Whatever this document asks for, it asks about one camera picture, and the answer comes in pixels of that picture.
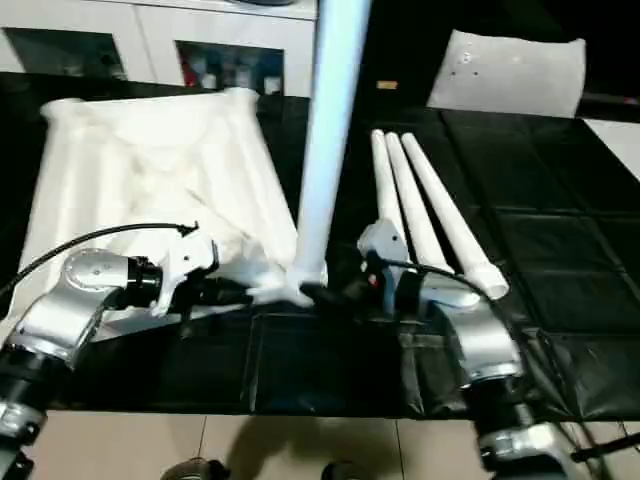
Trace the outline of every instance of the black cable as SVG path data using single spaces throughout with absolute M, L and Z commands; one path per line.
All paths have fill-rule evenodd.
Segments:
M 98 237 L 104 237 L 105 235 L 112 235 L 114 233 L 128 232 L 131 230 L 153 230 L 153 229 L 165 229 L 165 230 L 177 230 L 181 235 L 187 235 L 191 233 L 197 227 L 189 227 L 187 225 L 179 225 L 177 223 L 133 223 L 130 225 L 119 225 L 117 227 L 103 228 L 96 230 L 95 232 L 87 233 L 79 237 L 69 240 L 62 245 L 57 246 L 53 250 L 49 250 L 44 255 L 36 258 L 33 262 L 23 268 L 16 274 L 6 285 L 0 288 L 0 298 L 11 292 L 13 288 L 20 283 L 25 277 L 30 275 L 34 270 L 39 268 L 44 263 L 51 260 L 53 257 L 60 255 L 62 252 L 69 250 L 81 243 L 88 242 Z
M 560 433 L 565 437 L 565 439 L 573 447 L 574 451 L 571 454 L 571 459 L 576 463 L 581 463 L 579 460 L 574 458 L 574 455 L 576 455 L 577 453 L 583 451 L 582 445 L 580 445 L 580 441 L 577 440 L 571 433 L 569 433 L 568 430 L 564 427 L 564 425 L 562 425 L 562 423 L 558 423 L 557 427 L 558 427 L 558 430 L 560 431 Z M 589 474 L 591 475 L 591 478 L 598 478 L 600 476 L 600 474 L 595 470 L 594 466 L 587 459 L 583 460 L 583 462 L 584 462 L 585 466 L 587 467 L 587 469 L 589 470 Z
M 598 450 L 604 452 L 604 454 L 618 452 L 620 450 L 625 450 L 627 448 L 635 448 L 638 450 L 638 442 L 640 441 L 640 433 L 634 433 L 633 435 L 629 435 L 629 432 L 626 430 L 626 426 L 624 427 L 625 436 L 621 438 L 617 438 L 615 440 L 611 440 L 610 442 L 599 444 Z M 585 448 L 578 452 L 574 452 L 571 455 L 571 458 L 574 462 L 586 462 L 587 460 L 597 457 L 599 452 L 594 450 L 593 448 Z
M 544 363 L 537 358 L 537 354 L 535 351 L 533 351 L 529 344 L 526 341 L 526 336 L 525 334 L 520 330 L 519 326 L 516 325 L 514 322 L 512 322 L 509 317 L 507 315 L 504 314 L 504 312 L 502 311 L 502 309 L 500 308 L 500 306 L 498 305 L 497 302 L 495 302 L 491 297 L 489 297 L 489 295 L 487 295 L 487 293 L 480 288 L 478 285 L 476 285 L 475 283 L 471 282 L 470 280 L 457 275 L 455 273 L 451 273 L 448 272 L 446 270 L 442 270 L 440 268 L 437 267 L 432 267 L 429 265 L 422 265 L 419 263 L 410 263 L 410 262 L 400 262 L 397 260 L 387 260 L 387 259 L 380 259 L 382 262 L 386 263 L 387 265 L 390 266 L 394 266 L 394 267 L 400 267 L 400 268 L 405 268 L 405 269 L 414 269 L 417 272 L 420 273 L 435 273 L 438 275 L 442 275 L 443 277 L 449 278 L 451 280 L 455 280 L 457 282 L 459 282 L 462 285 L 465 285 L 467 287 L 469 287 L 474 293 L 478 294 L 483 300 L 485 300 L 490 307 L 494 310 L 494 313 L 496 313 L 496 315 L 498 316 L 498 318 L 500 318 L 505 325 L 507 325 L 507 327 L 509 328 L 509 330 L 511 331 L 511 333 L 514 335 L 514 340 L 516 341 L 516 343 L 518 344 L 518 346 L 523 350 L 526 351 L 529 354 L 529 360 L 534 359 L 536 361 L 536 363 L 538 364 L 538 368 L 540 368 L 540 370 L 544 373 L 544 375 L 546 375 L 550 380 L 552 378 L 552 376 L 550 375 L 549 372 L 545 371 L 546 369 L 544 368 Z M 594 436 L 593 433 L 591 432 L 591 430 L 589 430 L 589 428 L 585 425 L 584 422 L 579 421 L 577 422 L 578 425 L 580 426 L 580 428 L 583 430 L 584 435 L 587 439 L 587 441 L 589 442 L 589 445 L 591 446 L 591 448 L 589 448 L 588 450 L 590 451 L 590 456 L 585 458 L 584 460 L 581 461 L 586 461 L 588 458 L 598 458 L 599 461 L 599 476 L 602 480 L 612 480 L 612 475 L 611 472 L 609 470 L 609 467 L 607 465 L 607 462 L 604 458 L 604 455 L 606 453 L 612 453 L 612 451 L 605 451 L 603 449 L 603 446 L 599 445 Z M 574 455 L 579 454 L 580 452 L 574 452 L 574 454 L 572 455 L 572 458 L 574 458 Z

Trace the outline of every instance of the white cylindrical rod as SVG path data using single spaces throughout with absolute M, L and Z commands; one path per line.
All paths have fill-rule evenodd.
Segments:
M 396 227 L 403 242 L 407 242 L 402 224 L 402 213 L 393 181 L 389 153 L 381 130 L 371 132 L 371 149 L 373 151 L 373 169 L 376 177 L 376 192 L 378 195 L 378 216 L 386 218 Z
M 298 211 L 294 283 L 321 281 L 371 0 L 323 0 Z
M 449 272 L 453 269 L 447 265 L 438 237 L 433 231 L 433 225 L 424 206 L 418 185 L 413 178 L 409 161 L 402 150 L 400 139 L 395 133 L 387 133 L 387 148 L 391 157 L 391 165 L 398 182 L 398 192 L 413 247 L 416 250 L 418 262 L 432 267 L 441 268 Z
M 498 299 L 509 291 L 509 284 L 498 267 L 492 264 L 456 207 L 431 162 L 411 133 L 402 136 L 409 158 L 424 186 L 465 276 L 481 287 L 489 297 Z

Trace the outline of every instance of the glass cabinet door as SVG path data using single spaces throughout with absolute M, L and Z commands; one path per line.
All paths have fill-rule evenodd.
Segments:
M 309 97 L 315 22 L 138 7 L 160 83 Z
M 0 71 L 155 81 L 130 5 L 0 2 Z
M 184 84 L 211 90 L 244 87 L 260 95 L 284 92 L 284 51 L 176 41 Z
M 4 33 L 25 72 L 127 79 L 112 35 L 9 27 Z

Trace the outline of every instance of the black mat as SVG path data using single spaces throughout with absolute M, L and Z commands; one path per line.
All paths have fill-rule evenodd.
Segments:
M 15 271 L 54 98 L 130 98 L 185 89 L 0 75 L 4 161 L 2 279 Z M 297 211 L 307 102 L 261 100 L 259 119 Z M 532 402 L 552 419 L 640 419 L 640 186 L 580 120 L 409 109 L 374 122 L 414 132 L 489 256 L 501 301 L 544 359 Z M 368 143 L 356 119 L 328 262 L 377 216 Z M 441 338 L 424 326 L 355 324 L 290 305 L 95 344 L 60 408 L 443 418 L 464 416 Z

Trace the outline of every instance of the white plastic bracket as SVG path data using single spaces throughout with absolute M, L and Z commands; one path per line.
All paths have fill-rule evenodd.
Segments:
M 151 304 L 151 315 L 162 317 L 171 306 L 178 285 L 187 279 L 187 274 L 198 270 L 217 268 L 218 251 L 215 243 L 202 230 L 195 230 L 174 243 L 160 262 L 162 286 L 158 300 Z

